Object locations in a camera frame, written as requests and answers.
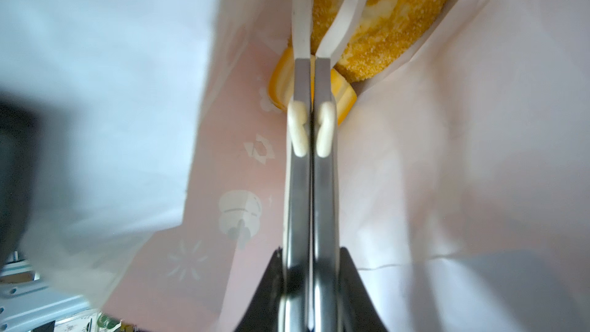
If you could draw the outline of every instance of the paper wrapper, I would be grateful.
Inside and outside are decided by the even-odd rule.
[[[106,305],[153,331],[231,331],[281,244],[285,115],[265,88],[290,0],[224,0],[221,13],[184,222],[148,241]],[[376,274],[514,249],[562,282],[572,315],[587,310],[589,20],[585,0],[449,0],[411,49],[355,85],[338,130],[340,240],[391,330],[420,330],[405,323],[409,281],[376,287]],[[428,264],[446,330],[528,330],[477,273]],[[472,299],[495,302],[497,323],[483,326]],[[463,327],[474,323],[484,329]]]

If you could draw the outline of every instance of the white plastic bag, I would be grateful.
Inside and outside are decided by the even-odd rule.
[[[42,127],[19,250],[55,287],[101,306],[151,233],[181,223],[217,10],[0,0],[0,98]]]

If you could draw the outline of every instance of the dark object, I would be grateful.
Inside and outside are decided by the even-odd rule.
[[[340,298],[346,332],[387,332],[345,247],[340,248]]]
[[[35,161],[37,122],[32,114],[0,104],[0,263],[25,230]]]
[[[272,332],[278,327],[278,312],[283,295],[282,250],[274,251],[260,284],[235,332]]]
[[[235,332],[278,330],[280,300],[284,293],[281,253],[281,249],[273,253],[252,301]],[[339,285],[345,332],[387,332],[345,247],[340,248]]]
[[[37,327],[31,332],[53,332],[53,329],[55,329],[55,321]]]

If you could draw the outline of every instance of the fried food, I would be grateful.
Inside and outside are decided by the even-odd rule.
[[[335,69],[348,82],[375,76],[428,30],[445,1],[367,0],[359,26]],[[342,2],[313,0],[312,54],[315,54]]]

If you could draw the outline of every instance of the white paper bag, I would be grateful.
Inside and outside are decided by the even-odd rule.
[[[281,244],[285,116],[265,88],[290,0],[219,13],[183,224],[141,248],[105,305],[152,331],[231,331]],[[588,20],[586,0],[449,0],[355,85],[340,240],[390,330],[586,328]]]

